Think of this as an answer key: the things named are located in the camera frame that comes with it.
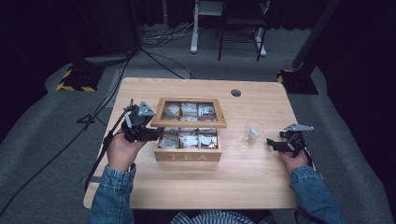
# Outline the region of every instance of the chair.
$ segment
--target chair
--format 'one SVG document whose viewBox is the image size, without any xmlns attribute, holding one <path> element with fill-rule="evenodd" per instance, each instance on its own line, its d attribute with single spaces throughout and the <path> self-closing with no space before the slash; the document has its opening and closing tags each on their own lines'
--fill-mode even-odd
<svg viewBox="0 0 396 224">
<path fill-rule="evenodd" d="M 262 41 L 260 42 L 257 61 L 260 59 L 266 33 L 266 19 L 262 6 L 264 4 L 260 4 L 259 0 L 225 0 L 220 17 L 220 26 L 216 32 L 216 37 L 218 37 L 220 30 L 219 60 L 221 59 L 223 42 L 251 43 L 251 41 L 246 40 L 224 40 L 224 30 L 229 28 L 254 30 L 254 33 L 252 33 L 253 39 L 259 28 L 262 28 Z"/>
</svg>

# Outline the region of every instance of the black cable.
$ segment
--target black cable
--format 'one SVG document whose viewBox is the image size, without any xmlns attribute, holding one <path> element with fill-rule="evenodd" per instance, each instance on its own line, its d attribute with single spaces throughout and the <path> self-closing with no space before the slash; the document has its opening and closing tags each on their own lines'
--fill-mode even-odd
<svg viewBox="0 0 396 224">
<path fill-rule="evenodd" d="M 105 124 L 101 119 L 99 119 L 99 117 L 96 117 L 96 119 L 97 119 L 100 123 L 102 123 L 103 125 L 107 126 L 107 124 Z"/>
<path fill-rule="evenodd" d="M 116 136 L 116 135 L 119 134 L 119 133 L 125 133 L 125 131 L 117 132 L 117 133 L 114 134 L 114 136 Z"/>
<path fill-rule="evenodd" d="M 149 37 L 145 38 L 146 42 L 144 42 L 142 44 L 142 46 L 147 47 L 147 48 L 162 47 L 162 46 L 166 45 L 167 43 L 171 42 L 172 40 L 179 40 L 179 39 L 185 37 L 186 35 L 191 35 L 191 34 L 182 35 L 181 33 L 183 33 L 184 31 L 188 32 L 189 30 L 191 30 L 192 25 L 193 25 L 193 23 L 185 28 L 180 28 L 177 31 L 176 31 L 176 28 L 174 28 L 170 34 L 166 33 L 169 30 L 169 29 L 166 29 L 162 35 L 149 36 Z M 157 40 L 157 43 L 156 44 L 147 43 L 148 39 Z"/>
<path fill-rule="evenodd" d="M 119 63 L 125 63 L 128 60 L 130 54 L 131 53 L 125 54 L 125 56 L 120 59 L 106 60 L 103 62 L 89 62 L 89 63 L 93 64 L 94 66 L 101 66 L 101 67 L 112 66 L 112 65 L 119 64 Z"/>
<path fill-rule="evenodd" d="M 130 55 L 127 63 L 124 65 L 122 72 L 120 73 L 120 78 L 117 81 L 117 87 L 120 85 L 120 81 L 121 81 L 121 77 L 125 71 L 126 65 L 129 63 L 129 61 L 131 61 L 133 57 L 133 54 Z M 106 101 L 106 103 L 102 106 L 102 108 L 100 110 L 97 110 L 99 108 L 96 107 L 95 110 L 95 114 L 93 115 L 93 117 L 88 120 L 88 122 L 84 125 L 84 127 L 76 134 L 75 137 L 73 137 L 73 139 L 65 146 L 63 147 L 54 157 L 52 157 L 52 159 L 50 159 L 46 164 L 44 164 L 34 175 L 32 175 L 12 196 L 11 198 L 8 200 L 8 202 L 6 203 L 6 205 L 3 207 L 3 209 L 0 212 L 0 218 L 3 216 L 3 214 L 6 212 L 7 208 L 9 207 L 9 205 L 12 203 L 12 201 L 18 196 L 18 194 L 33 180 L 35 179 L 44 169 L 46 169 L 54 160 L 56 160 L 65 150 L 68 149 L 68 147 L 70 147 L 70 145 L 76 141 L 76 139 L 84 132 L 84 130 L 92 123 L 92 121 L 99 115 L 100 112 L 102 112 L 102 110 L 106 107 L 106 105 L 108 104 L 108 102 L 110 102 L 111 98 L 114 96 L 115 94 L 115 88 L 113 88 L 113 93 L 111 94 L 111 97 L 108 98 L 108 100 Z"/>
<path fill-rule="evenodd" d="M 190 76 L 191 76 L 192 78 L 197 79 L 186 67 L 184 67 L 182 64 L 176 62 L 175 60 L 173 60 L 173 59 L 171 59 L 171 58 L 168 58 L 168 57 L 166 57 L 166 56 L 163 56 L 163 55 L 161 55 L 161 54 L 151 53 L 151 52 L 147 52 L 147 51 L 144 51 L 144 50 L 142 50 L 142 51 L 145 52 L 145 53 L 148 53 L 148 54 L 150 54 L 150 55 L 160 56 L 160 57 L 163 57 L 163 58 L 165 58 L 165 59 L 167 59 L 167 60 L 170 60 L 170 61 L 174 62 L 175 64 L 179 65 L 179 66 L 182 67 L 184 70 L 186 70 L 186 72 L 189 73 Z"/>
<path fill-rule="evenodd" d="M 147 51 L 141 49 L 143 52 L 145 52 L 152 60 L 154 60 L 154 62 L 156 62 L 157 64 L 159 64 L 161 67 L 163 67 L 164 69 L 166 69 L 167 71 L 169 71 L 170 73 L 174 74 L 177 77 L 180 77 L 181 79 L 184 79 L 184 77 L 182 77 L 181 75 L 179 75 L 178 73 L 170 70 L 169 68 L 167 68 L 165 65 L 163 65 L 162 63 L 158 62 L 157 59 L 155 59 L 154 57 L 152 57 Z"/>
</svg>

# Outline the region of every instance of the denim jacket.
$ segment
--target denim jacket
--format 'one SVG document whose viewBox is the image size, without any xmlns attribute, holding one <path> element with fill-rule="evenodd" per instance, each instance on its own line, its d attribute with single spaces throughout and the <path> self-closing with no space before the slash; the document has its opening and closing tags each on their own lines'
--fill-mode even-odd
<svg viewBox="0 0 396 224">
<path fill-rule="evenodd" d="M 106 166 L 92 202 L 88 222 L 102 223 L 134 223 L 134 215 L 129 207 L 130 195 L 134 186 L 136 168 L 130 172 L 112 170 Z M 290 174 L 290 187 L 296 194 L 297 205 L 302 213 L 296 217 L 297 223 L 316 223 L 314 218 L 324 223 L 345 223 L 343 214 L 336 201 L 310 166 L 299 167 Z M 229 214 L 223 211 L 204 211 L 198 217 L 189 220 L 183 214 L 178 214 L 172 223 L 248 223 L 247 217 Z M 264 220 L 261 224 L 276 223 L 274 220 Z"/>
</svg>

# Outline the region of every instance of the person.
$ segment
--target person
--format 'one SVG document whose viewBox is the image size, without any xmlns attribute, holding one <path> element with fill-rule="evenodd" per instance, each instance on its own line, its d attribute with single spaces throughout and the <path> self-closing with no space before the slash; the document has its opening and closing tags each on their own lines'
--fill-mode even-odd
<svg viewBox="0 0 396 224">
<path fill-rule="evenodd" d="M 134 213 L 129 207 L 136 174 L 134 161 L 146 143 L 130 143 L 123 133 L 115 134 L 106 153 L 108 165 L 93 197 L 88 223 L 135 223 Z M 304 151 L 301 150 L 294 158 L 282 152 L 279 156 L 290 173 L 290 187 L 296 195 L 297 223 L 345 223 L 335 199 L 314 169 L 308 166 Z M 193 216 L 178 212 L 170 222 L 164 218 L 156 223 L 276 223 L 272 216 L 265 216 L 262 221 L 253 221 L 235 211 L 204 210 L 195 212 Z"/>
</svg>

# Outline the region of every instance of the black curtain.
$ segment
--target black curtain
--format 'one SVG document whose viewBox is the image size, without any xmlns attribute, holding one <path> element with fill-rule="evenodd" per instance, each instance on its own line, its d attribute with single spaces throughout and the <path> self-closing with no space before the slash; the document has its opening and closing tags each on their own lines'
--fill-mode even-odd
<svg viewBox="0 0 396 224">
<path fill-rule="evenodd" d="M 47 77 L 67 57 L 43 1 L 0 1 L 0 18 L 1 143 L 26 109 L 47 94 Z"/>
<path fill-rule="evenodd" d="M 312 29 L 330 0 L 271 0 L 269 28 Z"/>
<path fill-rule="evenodd" d="M 396 218 L 396 2 L 343 0 L 304 63 L 326 77 L 329 97 L 384 184 Z"/>
<path fill-rule="evenodd" d="M 162 0 L 141 0 L 142 20 L 148 26 L 163 23 L 163 1 Z"/>
<path fill-rule="evenodd" d="M 174 28 L 182 22 L 192 23 L 194 7 L 194 0 L 166 0 L 168 26 Z"/>
</svg>

